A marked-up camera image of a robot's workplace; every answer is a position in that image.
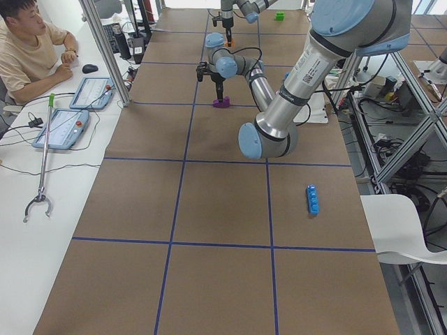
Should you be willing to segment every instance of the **green object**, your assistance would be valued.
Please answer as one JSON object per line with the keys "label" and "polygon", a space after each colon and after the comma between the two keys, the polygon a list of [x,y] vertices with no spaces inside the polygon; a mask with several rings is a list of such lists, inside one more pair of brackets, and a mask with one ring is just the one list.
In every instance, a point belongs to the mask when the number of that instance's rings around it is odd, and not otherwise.
{"label": "green object", "polygon": [[284,12],[277,12],[277,16],[274,18],[275,21],[284,21]]}
{"label": "green object", "polygon": [[54,93],[50,94],[50,101],[48,102],[48,105],[53,107],[53,102],[54,102]]}

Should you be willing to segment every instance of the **shirt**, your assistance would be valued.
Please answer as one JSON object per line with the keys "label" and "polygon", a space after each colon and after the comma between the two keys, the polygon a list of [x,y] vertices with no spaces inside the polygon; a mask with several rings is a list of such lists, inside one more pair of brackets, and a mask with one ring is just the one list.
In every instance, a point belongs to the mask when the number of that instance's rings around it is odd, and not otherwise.
{"label": "shirt", "polygon": [[37,36],[38,45],[33,47],[11,33],[5,22],[0,23],[0,76],[12,98],[14,91],[47,77],[57,62],[53,45],[63,44],[67,31],[49,22],[45,25],[45,33]]}

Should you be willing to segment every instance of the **black hair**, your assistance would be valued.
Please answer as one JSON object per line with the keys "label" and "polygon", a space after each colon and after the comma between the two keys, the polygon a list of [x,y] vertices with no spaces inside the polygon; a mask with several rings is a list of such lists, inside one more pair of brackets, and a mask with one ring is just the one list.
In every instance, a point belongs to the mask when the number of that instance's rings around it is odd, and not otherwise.
{"label": "black hair", "polygon": [[17,17],[20,9],[27,9],[36,4],[37,0],[0,0],[0,15],[5,19]]}

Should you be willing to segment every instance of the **computer mouse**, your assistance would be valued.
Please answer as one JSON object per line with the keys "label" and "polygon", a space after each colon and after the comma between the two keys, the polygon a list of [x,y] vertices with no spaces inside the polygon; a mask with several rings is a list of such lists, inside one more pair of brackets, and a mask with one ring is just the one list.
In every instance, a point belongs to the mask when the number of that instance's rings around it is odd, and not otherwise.
{"label": "computer mouse", "polygon": [[98,70],[98,66],[94,65],[94,64],[85,64],[82,67],[82,73],[91,73],[91,72],[95,72]]}

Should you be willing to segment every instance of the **white desk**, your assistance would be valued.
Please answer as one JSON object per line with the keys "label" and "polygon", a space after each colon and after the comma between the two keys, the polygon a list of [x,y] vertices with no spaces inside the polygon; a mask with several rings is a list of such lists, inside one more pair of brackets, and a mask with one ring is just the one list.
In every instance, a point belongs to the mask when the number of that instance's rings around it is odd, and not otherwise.
{"label": "white desk", "polygon": [[[84,64],[99,67],[99,71],[87,76],[109,76],[87,23],[76,37],[79,65],[73,68],[73,77],[48,93],[75,92],[80,80],[86,76],[81,71]],[[121,73],[125,73],[129,63],[121,60],[119,54],[115,54],[115,58]],[[56,96],[54,106],[68,107],[71,99],[72,96]],[[13,126],[27,125],[28,112],[46,121],[47,105],[48,99],[30,103]],[[89,148],[82,151],[50,150],[46,170],[66,164],[100,165],[121,113],[120,106],[119,94],[115,92],[106,108],[98,111],[101,120]],[[97,120],[98,117],[91,113],[89,125],[74,148],[88,145]],[[33,138],[38,133],[36,129],[20,132],[25,138]],[[11,131],[0,144],[20,140],[19,135]],[[42,152],[42,149],[34,149],[23,142],[0,147],[0,159],[10,168],[39,173]],[[45,174],[45,195],[50,198],[53,210],[48,218],[45,215],[47,204],[34,204],[25,224],[22,222],[24,210],[38,194],[39,176],[0,167],[0,335],[33,333],[97,172],[97,167],[68,167]]]}

